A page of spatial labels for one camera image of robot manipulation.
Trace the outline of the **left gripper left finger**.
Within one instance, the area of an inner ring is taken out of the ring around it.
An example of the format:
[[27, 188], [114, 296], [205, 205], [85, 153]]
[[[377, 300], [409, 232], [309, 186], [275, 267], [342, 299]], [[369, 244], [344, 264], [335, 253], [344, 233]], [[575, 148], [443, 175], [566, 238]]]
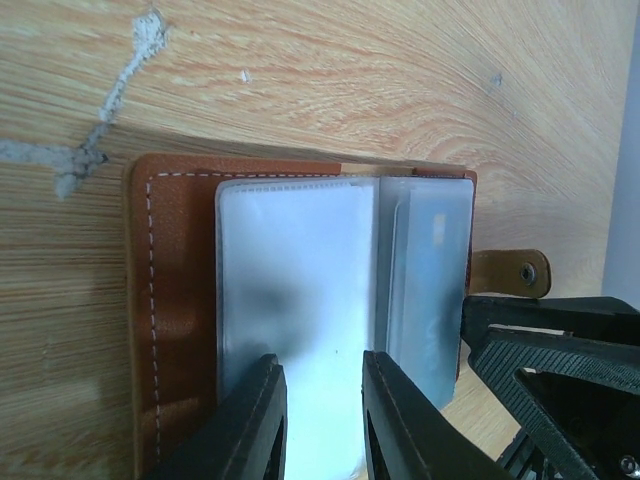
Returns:
[[282, 479], [287, 385], [274, 354], [252, 365], [215, 414], [149, 473], [151, 479]]

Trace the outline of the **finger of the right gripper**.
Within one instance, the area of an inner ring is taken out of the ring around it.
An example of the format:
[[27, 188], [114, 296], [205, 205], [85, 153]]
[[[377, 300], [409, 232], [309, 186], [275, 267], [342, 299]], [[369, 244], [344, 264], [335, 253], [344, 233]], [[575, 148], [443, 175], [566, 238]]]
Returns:
[[639, 344], [639, 311], [614, 297], [467, 297], [462, 309], [462, 339], [475, 347], [491, 325], [558, 330], [581, 339]]
[[469, 333], [469, 364], [565, 479], [639, 457], [639, 349], [526, 330]]

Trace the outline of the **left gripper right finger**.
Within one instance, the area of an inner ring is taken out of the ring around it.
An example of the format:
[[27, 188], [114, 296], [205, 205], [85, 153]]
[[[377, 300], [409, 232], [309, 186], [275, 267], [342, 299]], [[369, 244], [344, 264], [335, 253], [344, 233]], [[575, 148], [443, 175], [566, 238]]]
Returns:
[[366, 351], [362, 370], [370, 479], [509, 479], [460, 434], [384, 352]]

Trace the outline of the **brown leather card holder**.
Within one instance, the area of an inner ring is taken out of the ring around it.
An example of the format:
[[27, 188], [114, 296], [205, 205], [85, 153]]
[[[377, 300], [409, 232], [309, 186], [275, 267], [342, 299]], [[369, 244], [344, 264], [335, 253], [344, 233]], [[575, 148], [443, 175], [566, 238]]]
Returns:
[[134, 475], [142, 478], [218, 405], [213, 201], [220, 183], [395, 175], [475, 180], [443, 164], [146, 154], [124, 180]]

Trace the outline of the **blue card from holder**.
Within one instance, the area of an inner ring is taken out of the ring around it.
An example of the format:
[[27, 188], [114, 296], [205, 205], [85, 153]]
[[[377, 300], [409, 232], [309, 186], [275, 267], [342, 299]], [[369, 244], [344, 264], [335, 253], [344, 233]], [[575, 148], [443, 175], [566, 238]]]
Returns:
[[461, 200], [396, 208], [387, 352], [438, 409], [455, 389], [471, 218]]

